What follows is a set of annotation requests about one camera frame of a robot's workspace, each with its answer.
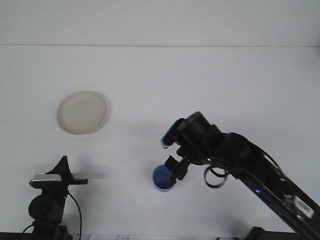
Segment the black cable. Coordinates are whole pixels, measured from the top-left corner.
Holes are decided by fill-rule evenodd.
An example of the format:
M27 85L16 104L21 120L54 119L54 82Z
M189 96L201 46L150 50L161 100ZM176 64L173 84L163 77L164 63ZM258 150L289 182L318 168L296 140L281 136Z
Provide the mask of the black cable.
M33 227L34 226L34 224L31 224L31 225L29 225L29 226L27 226L24 230L23 230L23 234L27 231L27 229L29 229L29 228L31 228L31 227Z
M24 240L25 238L25 232L27 231L27 229L33 227L34 224L32 223L31 225L27 226L23 231L22 231L22 236L21 236L21 240Z
M74 196L71 195L71 193L68 191L68 195L70 195L70 197L73 199L73 201L75 202L78 210L79 210L79 214L80 214L80 233L79 233L79 240L81 240L81 234L82 234L82 215L81 215L81 210L79 207L78 202L76 201L76 199L74 198Z
M229 172L227 172L227 170L223 169L224 170L224 174L220 174L220 173L217 173L215 172L213 169L216 168L215 165L210 165L208 166L204 173L203 173L203 178L204 178L204 181L205 181L205 184L209 187L209 188L212 188L212 189L217 189L217 188L220 188L223 184L225 184L225 182L227 181L227 177L229 175ZM213 184L210 184L208 183L207 181L207 173L208 172L211 172L213 173L215 176L219 177L219 178L223 178L222 182L217 184L217 185L213 185Z

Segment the paper plate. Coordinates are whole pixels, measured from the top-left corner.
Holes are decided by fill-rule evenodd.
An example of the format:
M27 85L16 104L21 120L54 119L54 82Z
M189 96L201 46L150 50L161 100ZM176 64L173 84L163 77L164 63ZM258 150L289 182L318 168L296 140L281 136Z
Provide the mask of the paper plate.
M60 105L57 120L71 134L89 134L104 122L107 115L105 100L94 91L79 91L68 96Z

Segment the tripod head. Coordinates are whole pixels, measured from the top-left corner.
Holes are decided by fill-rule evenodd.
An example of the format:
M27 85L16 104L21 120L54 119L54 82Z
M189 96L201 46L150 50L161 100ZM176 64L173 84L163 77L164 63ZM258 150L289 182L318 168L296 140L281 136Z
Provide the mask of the tripod head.
M74 178L67 156L63 156L53 170L36 175L30 186L42 189L41 195L29 205L29 215L34 219L34 230L47 231L62 222L69 185L85 185L88 179Z

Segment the white table surface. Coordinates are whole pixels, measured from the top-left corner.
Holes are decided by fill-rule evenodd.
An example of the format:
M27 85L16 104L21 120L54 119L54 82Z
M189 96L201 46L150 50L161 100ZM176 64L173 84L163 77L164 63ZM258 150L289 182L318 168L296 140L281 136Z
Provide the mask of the white table surface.
M224 132L247 137L320 203L320 49L315 47L0 46L0 231L32 223L29 186L63 155L83 215L83 234L244 236L252 226L291 231L240 181L208 188L203 166L166 193L153 169L176 157L160 139L201 111ZM108 104L106 123L72 135L57 122L69 94L90 90ZM79 230L68 198L63 223Z

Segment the white label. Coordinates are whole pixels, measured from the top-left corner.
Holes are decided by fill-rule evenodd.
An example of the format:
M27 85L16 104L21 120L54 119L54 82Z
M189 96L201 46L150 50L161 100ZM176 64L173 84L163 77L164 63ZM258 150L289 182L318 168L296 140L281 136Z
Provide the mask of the white label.
M315 211L312 210L304 201L302 201L299 197L294 196L294 205L303 212L308 218L312 219Z

